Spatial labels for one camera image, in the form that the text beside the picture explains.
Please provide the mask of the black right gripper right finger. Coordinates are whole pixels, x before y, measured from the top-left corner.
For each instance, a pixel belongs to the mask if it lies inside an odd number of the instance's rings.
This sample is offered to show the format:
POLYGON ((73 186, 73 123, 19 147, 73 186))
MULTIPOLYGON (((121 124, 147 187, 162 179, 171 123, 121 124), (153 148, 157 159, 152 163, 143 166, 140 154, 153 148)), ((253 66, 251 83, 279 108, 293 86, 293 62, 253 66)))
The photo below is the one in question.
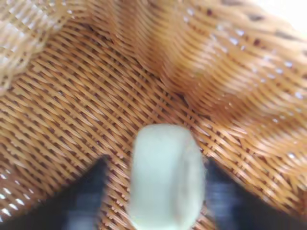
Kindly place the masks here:
POLYGON ((205 200, 219 230, 305 230, 307 223, 279 211, 239 185, 211 158, 205 200))

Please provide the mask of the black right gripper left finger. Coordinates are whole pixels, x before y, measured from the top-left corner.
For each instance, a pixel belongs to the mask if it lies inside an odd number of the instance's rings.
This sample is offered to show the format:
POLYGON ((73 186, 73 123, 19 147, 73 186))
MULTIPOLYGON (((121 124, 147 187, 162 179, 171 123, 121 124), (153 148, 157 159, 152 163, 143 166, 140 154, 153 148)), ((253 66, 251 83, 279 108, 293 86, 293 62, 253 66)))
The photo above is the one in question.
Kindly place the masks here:
POLYGON ((106 187, 106 158, 77 181, 27 213, 0 225, 2 230, 95 230, 106 187))

